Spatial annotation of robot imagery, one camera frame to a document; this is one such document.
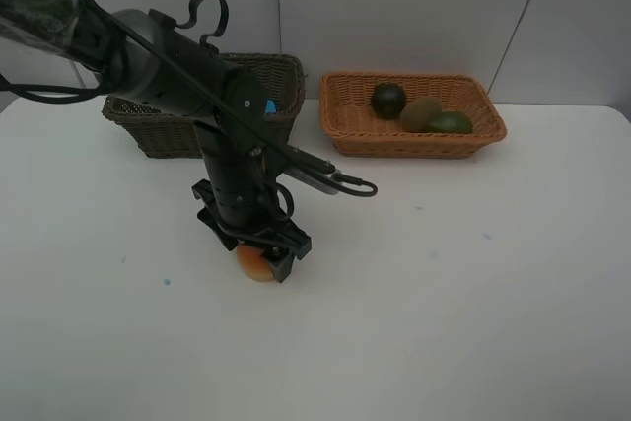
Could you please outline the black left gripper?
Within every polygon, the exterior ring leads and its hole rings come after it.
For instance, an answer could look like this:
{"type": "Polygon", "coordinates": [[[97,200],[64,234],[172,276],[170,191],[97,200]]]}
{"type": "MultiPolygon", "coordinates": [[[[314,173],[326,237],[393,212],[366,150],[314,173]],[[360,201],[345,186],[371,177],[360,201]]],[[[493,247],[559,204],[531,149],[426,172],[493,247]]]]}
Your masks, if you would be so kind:
{"type": "Polygon", "coordinates": [[[267,176],[262,161],[228,147],[202,149],[208,177],[193,186],[204,204],[198,218],[227,251],[239,244],[263,249],[273,280],[290,276],[296,256],[312,249],[312,241],[293,221],[290,191],[267,176]]]}

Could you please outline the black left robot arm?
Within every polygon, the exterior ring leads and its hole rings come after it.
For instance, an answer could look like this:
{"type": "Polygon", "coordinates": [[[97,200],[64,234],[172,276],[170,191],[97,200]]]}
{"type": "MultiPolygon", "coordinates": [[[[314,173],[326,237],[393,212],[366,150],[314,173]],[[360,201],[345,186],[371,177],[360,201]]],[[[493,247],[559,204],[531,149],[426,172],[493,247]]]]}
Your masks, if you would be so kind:
{"type": "Polygon", "coordinates": [[[95,0],[1,0],[1,35],[79,63],[98,81],[79,89],[3,80],[5,91],[54,105],[108,96],[187,119],[207,171],[192,188],[199,220],[225,248],[252,257],[252,271],[282,282],[311,250],[278,182],[295,166],[291,126],[272,123],[265,86],[206,38],[190,40],[158,11],[109,13],[95,0]]]}

